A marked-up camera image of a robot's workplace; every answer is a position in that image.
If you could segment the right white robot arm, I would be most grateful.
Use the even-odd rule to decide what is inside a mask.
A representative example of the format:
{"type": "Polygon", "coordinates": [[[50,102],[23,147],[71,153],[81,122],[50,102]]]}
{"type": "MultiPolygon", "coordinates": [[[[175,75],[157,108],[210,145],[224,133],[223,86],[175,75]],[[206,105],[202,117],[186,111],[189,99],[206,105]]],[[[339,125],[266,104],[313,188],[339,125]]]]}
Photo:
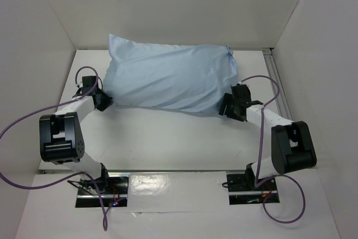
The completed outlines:
{"type": "Polygon", "coordinates": [[[317,164],[308,124],[292,121],[266,109],[266,105],[252,100],[247,85],[237,84],[226,93],[219,115],[260,128],[258,160],[247,165],[245,186],[258,189],[266,179],[312,168],[317,164]]]}

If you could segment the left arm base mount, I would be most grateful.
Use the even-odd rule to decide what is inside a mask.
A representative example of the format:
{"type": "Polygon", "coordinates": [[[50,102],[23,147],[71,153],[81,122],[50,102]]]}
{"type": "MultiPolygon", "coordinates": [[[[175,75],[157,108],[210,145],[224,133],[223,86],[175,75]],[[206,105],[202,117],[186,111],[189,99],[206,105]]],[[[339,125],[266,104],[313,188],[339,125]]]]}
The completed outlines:
{"type": "MultiPolygon", "coordinates": [[[[124,208],[128,205],[129,174],[109,173],[107,184],[99,184],[99,190],[105,208],[124,208]]],[[[76,208],[99,208],[98,193],[93,183],[80,180],[68,180],[68,184],[77,189],[76,208]]]]}

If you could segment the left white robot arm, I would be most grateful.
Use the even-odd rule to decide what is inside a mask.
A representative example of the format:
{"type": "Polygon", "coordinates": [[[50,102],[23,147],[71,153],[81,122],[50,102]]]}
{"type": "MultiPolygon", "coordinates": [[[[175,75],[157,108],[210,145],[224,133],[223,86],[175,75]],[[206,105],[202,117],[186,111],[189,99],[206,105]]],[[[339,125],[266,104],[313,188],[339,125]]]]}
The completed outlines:
{"type": "Polygon", "coordinates": [[[85,152],[81,130],[81,121],[86,116],[112,105],[112,98],[99,88],[98,80],[96,76],[84,76],[69,104],[54,114],[40,117],[40,156],[44,162],[80,172],[82,186],[103,194],[110,188],[109,174],[105,165],[85,152]]]}

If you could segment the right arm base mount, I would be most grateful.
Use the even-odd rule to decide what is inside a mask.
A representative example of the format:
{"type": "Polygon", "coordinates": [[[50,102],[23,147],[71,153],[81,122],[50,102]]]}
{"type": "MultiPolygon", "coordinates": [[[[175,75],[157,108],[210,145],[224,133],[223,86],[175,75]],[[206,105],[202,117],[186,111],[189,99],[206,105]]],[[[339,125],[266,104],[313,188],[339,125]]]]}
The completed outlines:
{"type": "Polygon", "coordinates": [[[280,198],[276,181],[271,179],[259,187],[254,186],[254,175],[240,170],[226,174],[226,182],[222,187],[228,191],[230,205],[249,205],[266,203],[279,203],[280,198]]]}

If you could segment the light blue pillowcase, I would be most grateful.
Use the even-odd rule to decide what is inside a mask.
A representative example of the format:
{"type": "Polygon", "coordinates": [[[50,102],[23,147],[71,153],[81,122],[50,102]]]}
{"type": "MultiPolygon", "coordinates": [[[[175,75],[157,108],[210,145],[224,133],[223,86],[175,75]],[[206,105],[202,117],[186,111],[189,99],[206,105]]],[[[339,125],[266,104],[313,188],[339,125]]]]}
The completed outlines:
{"type": "Polygon", "coordinates": [[[117,106],[217,115],[238,82],[228,46],[136,43],[109,35],[103,89],[117,106]]]}

